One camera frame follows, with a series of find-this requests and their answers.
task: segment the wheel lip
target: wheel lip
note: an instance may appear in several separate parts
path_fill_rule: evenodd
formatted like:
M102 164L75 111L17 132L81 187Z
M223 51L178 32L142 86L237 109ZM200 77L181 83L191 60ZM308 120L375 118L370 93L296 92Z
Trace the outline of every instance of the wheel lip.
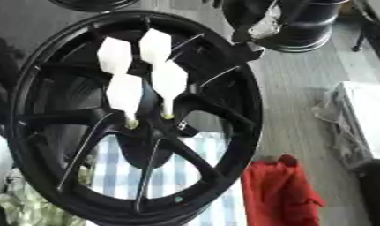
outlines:
M53 4L61 6L63 8L74 10L74 11L88 11L88 12L101 12L101 11L115 11L125 7L128 7L139 0L116 0L115 3L111 4L70 4L66 3L65 0L49 0Z
M215 43L216 43L215 46L216 47L222 47L224 49L224 50L223 49L221 50L221 53L224 55L234 54L232 51L232 46L227 41L223 40L219 35L214 33L214 31L210 30L209 28L207 28L205 26L198 24L197 22L176 16L176 15L170 15L170 14L166 14L166 13L158 13L158 12L153 12L153 11L121 11L121 12L110 13L109 15L99 15L96 17L92 17L90 19L85 19L83 21L76 23L75 25L72 25L72 26L64 29L62 32L54 35L52 38L48 39L45 43L43 43L32 54L32 56L26 61L23 68L21 69L20 79L19 79L19 82L18 82L18 84L14 90L14 93L12 96L13 101L11 102L10 124L9 124L9 141L10 141L9 145L11 147L11 154L13 155L14 160L19 164L19 168L23 172L26 180L29 181L29 183L34 186L36 191L38 191L40 194L42 194L47 200L49 200L53 204L55 204L59 207L63 207L63 209L67 210L68 212L77 213L79 216L88 218L90 220L112 222L112 223L121 221L122 219L125 219L128 215L125 216L125 215L110 214L110 215L106 215L105 217L100 217L99 215L97 215L99 213L98 208L88 207L88 206L86 206L85 203L82 203L81 205L79 205L78 203L74 203L70 200L63 200L62 197L60 197L57 192L52 192L52 191L54 191L54 188L48 187L47 185L41 185L39 183L35 183L35 181L36 181L34 179L35 176L31 176L31 175L35 173L36 175L38 174L40 176L41 173L37 170L37 167L35 167L35 166L29 166L28 165L25 167L24 158L26 158L26 156L23 154L24 153L23 151L21 151L20 153L14 151L14 150L18 150L20 148L21 149L27 149L26 147L23 146L23 144L21 144L21 142L19 140L17 140L17 137L19 136L19 131L18 131L15 119L16 119L16 113L17 113L18 106L15 103L18 101L18 99L24 98L24 97L20 96L20 94L21 94L20 91L24 88L24 86L26 86L26 84L29 84L29 82L27 82L27 83L25 82L27 79L26 75L30 74L30 70L32 70L32 67L34 67L35 64L38 63L37 59L44 58L44 57L46 57L46 55L48 57L48 54L46 54L46 52L49 52L49 51L51 52L51 51L54 51L54 49L61 48L63 46L61 43L63 40L65 40L65 39L67 40L68 37L76 36L76 34L78 34L81 30L93 25L94 23L98 23L100 21L105 21L105 20L111 19L112 16L117 16L120 18L121 15L125 15L124 17L126 19L129 19L130 16L132 16L132 17L136 16L136 17L140 17L140 18L141 18L141 16L150 16L150 17L157 17L157 18L159 17L162 19L166 19L166 18L174 19L174 20L178 21L179 23L186 24L187 26L190 26L190 27L197 27L198 29L201 29L205 32L210 33L211 36L213 36L213 39L215 37L217 37L215 40ZM247 145L248 147L252 146L255 149L255 147L259 141L259 135L260 135L261 128L262 128L262 119L263 119L263 117L262 117L262 113L263 113L262 112L262 102L261 102L262 99L261 99L261 94L259 93L259 88L258 88L257 82L253 78L253 74L252 74L250 68L248 67L248 65L246 65L244 62L240 62L238 64L242 65L243 74L246 75L243 77L245 77L245 79L248 81L247 90L249 90L249 92L250 92L249 98L251 99L251 102L254 103L254 109L252 111L257 113L255 116L251 116L252 117L251 119L253 121L256 121L257 123L256 123L256 128L254 129L254 132L251 136L251 138L253 140L248 141L249 144ZM249 163L250 163L250 157L249 157L249 162L244 162L243 164L238 164L237 166L235 166L235 172L236 172L235 174L237 175L237 177L240 176L242 171L247 167L247 165ZM194 207L197 207L197 206L202 207L204 205L207 205L212 200L215 200L218 196L220 196L233 182L226 183L226 185L224 186L225 187L224 189L219 189L216 193L214 193L213 199L208 199L207 201L200 200L196 204L189 203L191 205L187 205L187 206L183 207L183 209L180 211L180 213L182 213L182 214L187 213L188 214L189 210L194 209Z

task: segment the wheel spoke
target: wheel spoke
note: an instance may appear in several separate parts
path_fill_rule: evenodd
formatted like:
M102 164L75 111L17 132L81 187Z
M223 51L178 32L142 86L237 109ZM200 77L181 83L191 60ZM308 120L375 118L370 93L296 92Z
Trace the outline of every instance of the wheel spoke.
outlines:
M208 80L202 82L202 83L199 85L199 87L200 87L201 89L206 88L206 87L210 86L210 85L211 85L213 82L215 82L216 80L219 80L219 79L221 79L221 78L223 78L223 77L229 75L231 72L235 72L235 71L237 71L237 70L239 70L239 69L240 69L239 66L235 66L235 67L231 67L231 68L229 68L229 69L226 69L225 71L223 71L223 72L221 72L221 73L219 73L219 74L217 74L217 75L215 75L215 76L209 78Z
M152 142L150 148L152 152L148 161L145 164L145 167L142 169L142 175L138 184L138 192L135 199L135 211L140 213L142 210L142 201L146 198L148 185L150 184L150 178L153 172L155 158L158 151L158 146L160 144L161 139L157 139Z
M102 108L59 110L47 113L23 115L19 117L22 124L33 127L45 127L52 124L92 125L107 115Z
M170 141L170 143L174 146L172 151L175 154L180 155L183 159L193 164L197 170L199 170L204 181L213 181L215 178L222 177L222 175L213 166L211 166L205 159L185 145L177 137L170 134L165 134L165 139Z
M41 69L43 71L67 72L65 74L93 80L103 87L108 84L111 78L110 74L101 71L97 67L81 64L45 63L41 65Z
M189 49L193 43L195 43L198 40L203 39L205 36L204 33L194 35L190 37L188 40L183 41L182 43L177 44L172 48L172 53L170 55L170 58L177 58L178 55L182 54L185 50Z
M240 115L233 109L210 102L206 98L196 94L186 94L179 98L176 103L178 114L181 117L192 111L201 110L227 120L237 131L248 132L252 131L254 128L254 123L252 121Z
M78 170L86 161L86 157L92 153L99 141L106 135L106 130L111 125L110 118L113 115L113 113L107 114L99 120L98 123L86 130L86 133L79 142L77 150L74 152L75 154L68 163L63 177L57 186L59 192L65 191L69 184L77 178Z

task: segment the wheel rim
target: wheel rim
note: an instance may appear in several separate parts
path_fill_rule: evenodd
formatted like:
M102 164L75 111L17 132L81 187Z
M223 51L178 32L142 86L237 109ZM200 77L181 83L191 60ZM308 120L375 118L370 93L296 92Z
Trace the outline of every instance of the wheel rim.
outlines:
M50 0L52 3L64 8L75 11L114 11L131 4L138 0Z
M174 121L163 121L155 103L151 102L140 107L140 111L142 108L145 110L145 113L139 114L141 126L129 131L117 123L124 121L123 113L106 107L103 98L100 107L92 109L35 114L35 90L40 90L37 85L41 81L52 79L50 72L83 72L77 76L90 79L93 84L101 85L103 90L110 76L98 69L94 57L84 62L78 60L84 59L81 57L84 54L89 55L89 49L96 55L97 46L106 35L122 35L119 38L136 42L149 27L173 36L175 47L171 57L190 72L189 90L192 92L176 100ZM132 72L147 74L147 70L147 66L139 63ZM224 88L227 88L227 84L233 84L232 89L225 89L232 93L221 93L221 84L225 84ZM233 95L237 95L240 101L237 98L231 101L227 99L227 96ZM215 168L199 160L176 138L177 125L194 110L217 115L233 126L234 135ZM62 123L89 125L91 129L87 129L86 135L90 135L92 141L98 141L106 134L95 132L98 128L103 128L108 134L125 136L126 139L151 138L153 144L158 143L162 134L164 139L169 140L169 145L173 145L171 151L193 163L202 179L177 194L152 200L145 199L142 191L139 191L138 199L135 200L118 200L98 194L73 179L75 174L65 173L52 154L43 153L39 147L30 144L34 137L37 140L43 135L40 130L44 126ZM123 11L87 19L63 30L28 59L13 93L9 143L13 157L27 181L47 200L75 215L109 224L169 225L173 222L179 225L179 222L188 221L204 209L241 175L255 153L261 124L262 104L257 83L248 65L240 60L222 37L198 23L177 16L149 11ZM85 145L80 147L90 146L88 149L91 150L92 143L83 143ZM84 160L84 156L81 155L79 159ZM73 169L82 163L75 162ZM143 171L143 181L147 181L147 171L150 170ZM183 201L177 203L177 197Z

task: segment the red fabric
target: red fabric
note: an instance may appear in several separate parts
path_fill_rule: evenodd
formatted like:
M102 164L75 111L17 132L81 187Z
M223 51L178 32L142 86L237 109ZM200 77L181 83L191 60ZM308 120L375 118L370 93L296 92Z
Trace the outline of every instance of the red fabric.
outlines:
M249 226L318 226L324 201L313 191L298 161L253 162L242 176Z

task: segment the checkered tablecloth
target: checkered tablecloth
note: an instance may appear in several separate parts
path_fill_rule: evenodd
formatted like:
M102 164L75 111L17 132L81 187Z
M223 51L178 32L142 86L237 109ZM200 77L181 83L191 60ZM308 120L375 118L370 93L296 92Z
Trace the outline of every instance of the checkered tablecloth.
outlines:
M221 133L201 132L183 142L215 166L226 150ZM118 199L135 199L141 170L131 167L121 154L115 137L106 137L98 148L92 189ZM200 179L197 169L178 155L173 155L162 167L153 171L148 186L148 198L158 198L179 192ZM216 199L204 213L188 226L247 226L240 180Z

